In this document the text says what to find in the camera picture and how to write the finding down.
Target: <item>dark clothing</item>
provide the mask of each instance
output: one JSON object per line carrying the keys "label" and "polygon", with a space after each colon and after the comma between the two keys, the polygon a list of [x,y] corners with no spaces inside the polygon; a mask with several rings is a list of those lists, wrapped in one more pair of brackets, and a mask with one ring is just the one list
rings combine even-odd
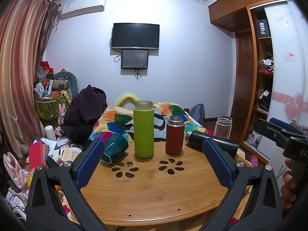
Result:
{"label": "dark clothing", "polygon": [[92,133],[92,128],[107,108],[106,94],[101,89],[88,85],[73,99],[64,116],[61,128],[74,144],[84,144]]}

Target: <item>black thermos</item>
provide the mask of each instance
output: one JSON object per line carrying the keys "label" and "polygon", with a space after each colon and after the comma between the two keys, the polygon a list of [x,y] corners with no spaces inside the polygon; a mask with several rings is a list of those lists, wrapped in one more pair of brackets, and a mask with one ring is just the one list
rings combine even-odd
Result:
{"label": "black thermos", "polygon": [[203,142],[208,138],[213,138],[213,140],[217,142],[217,144],[223,151],[228,152],[231,155],[232,159],[235,158],[238,147],[240,146],[238,142],[230,141],[228,139],[220,138],[217,136],[212,136],[197,130],[188,131],[185,136],[185,141],[188,144],[193,145],[198,149],[201,149],[202,151]]}

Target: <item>screw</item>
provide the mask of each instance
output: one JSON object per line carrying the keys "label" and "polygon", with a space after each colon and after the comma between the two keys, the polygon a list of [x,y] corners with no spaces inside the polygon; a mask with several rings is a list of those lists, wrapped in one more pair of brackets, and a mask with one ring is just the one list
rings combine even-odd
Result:
{"label": "screw", "polygon": [[242,161],[238,161],[238,162],[236,163],[236,165],[237,165],[238,167],[244,167],[244,166],[245,166],[245,163],[243,163]]}
{"label": "screw", "polygon": [[43,169],[43,166],[42,165],[37,165],[36,168],[35,168],[37,171],[40,171]]}
{"label": "screw", "polygon": [[266,166],[265,166],[265,169],[268,170],[268,171],[272,171],[272,166],[266,165]]}
{"label": "screw", "polygon": [[64,167],[69,167],[69,166],[71,166],[72,165],[72,162],[71,161],[65,161],[64,163],[63,163],[63,166]]}

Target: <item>white bottle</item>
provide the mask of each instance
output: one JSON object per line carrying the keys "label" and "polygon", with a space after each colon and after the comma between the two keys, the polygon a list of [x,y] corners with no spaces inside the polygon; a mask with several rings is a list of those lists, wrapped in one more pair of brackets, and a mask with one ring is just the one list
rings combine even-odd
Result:
{"label": "white bottle", "polygon": [[54,134],[54,128],[51,125],[45,127],[46,138],[49,140],[56,141],[56,135]]}

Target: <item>finger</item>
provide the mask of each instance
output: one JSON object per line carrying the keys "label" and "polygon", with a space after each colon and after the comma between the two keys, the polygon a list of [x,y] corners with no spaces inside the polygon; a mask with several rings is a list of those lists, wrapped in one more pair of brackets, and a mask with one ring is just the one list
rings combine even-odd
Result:
{"label": "finger", "polygon": [[295,178],[291,175],[291,171],[286,171],[282,178],[288,188],[294,189],[296,187],[296,181]]}
{"label": "finger", "polygon": [[281,197],[281,208],[290,209],[291,207],[292,207],[292,204],[286,201],[285,199],[283,199],[283,197]]}
{"label": "finger", "polygon": [[291,169],[291,165],[292,165],[292,160],[290,158],[286,158],[285,159],[285,165]]}
{"label": "finger", "polygon": [[288,202],[293,202],[293,201],[295,201],[295,199],[296,199],[296,195],[295,194],[293,194],[291,191],[290,191],[290,189],[286,186],[286,185],[284,185],[282,188],[281,188],[281,195],[282,195],[282,197],[286,200],[286,201],[288,201]]}

